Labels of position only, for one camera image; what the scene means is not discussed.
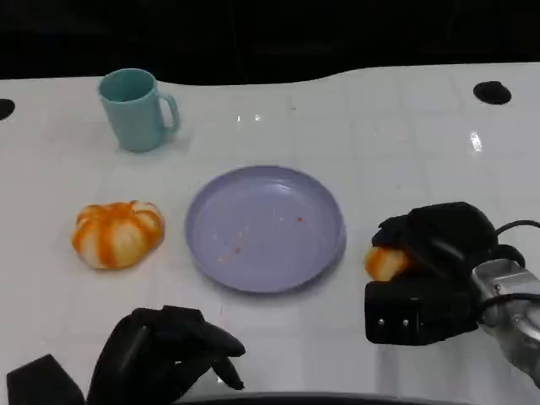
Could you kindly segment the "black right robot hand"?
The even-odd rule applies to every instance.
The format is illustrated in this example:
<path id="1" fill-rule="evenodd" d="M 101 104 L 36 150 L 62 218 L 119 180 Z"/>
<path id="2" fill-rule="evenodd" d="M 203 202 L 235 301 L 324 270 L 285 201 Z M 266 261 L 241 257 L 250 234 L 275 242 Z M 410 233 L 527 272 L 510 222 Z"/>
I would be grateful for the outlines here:
<path id="1" fill-rule="evenodd" d="M 412 268 L 464 281 L 473 259 L 498 244 L 495 227 L 467 202 L 414 208 L 379 224 L 372 245 L 405 253 Z"/>

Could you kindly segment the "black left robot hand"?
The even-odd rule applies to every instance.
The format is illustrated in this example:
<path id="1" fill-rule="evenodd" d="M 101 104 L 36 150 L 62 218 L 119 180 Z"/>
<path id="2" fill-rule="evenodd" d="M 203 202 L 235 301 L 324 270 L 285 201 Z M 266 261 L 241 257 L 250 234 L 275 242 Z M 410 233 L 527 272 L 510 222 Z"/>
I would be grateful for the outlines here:
<path id="1" fill-rule="evenodd" d="M 172 404 L 212 370 L 229 388 L 245 388 L 231 360 L 246 349 L 201 311 L 137 308 L 123 317 L 96 362 L 88 404 Z"/>

